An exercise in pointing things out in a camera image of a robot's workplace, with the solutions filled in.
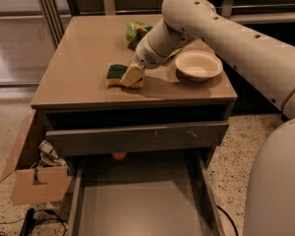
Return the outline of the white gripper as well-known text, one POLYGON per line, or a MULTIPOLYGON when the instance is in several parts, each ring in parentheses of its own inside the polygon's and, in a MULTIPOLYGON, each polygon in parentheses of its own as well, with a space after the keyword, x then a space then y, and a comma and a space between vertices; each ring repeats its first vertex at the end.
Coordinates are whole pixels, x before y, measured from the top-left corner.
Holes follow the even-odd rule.
POLYGON ((132 62, 120 80, 126 88, 141 88, 145 69, 155 69, 168 57, 169 45, 164 34, 149 32, 136 47, 132 62))

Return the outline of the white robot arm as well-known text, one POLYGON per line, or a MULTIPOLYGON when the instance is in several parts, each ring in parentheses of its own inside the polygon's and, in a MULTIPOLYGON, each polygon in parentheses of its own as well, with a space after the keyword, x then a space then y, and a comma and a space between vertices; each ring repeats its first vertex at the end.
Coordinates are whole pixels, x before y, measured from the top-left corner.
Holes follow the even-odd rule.
POLYGON ((295 236, 295 47, 217 15, 207 0, 163 0, 162 18, 139 42, 122 85, 136 83, 194 38, 288 117, 255 157, 243 236, 295 236))

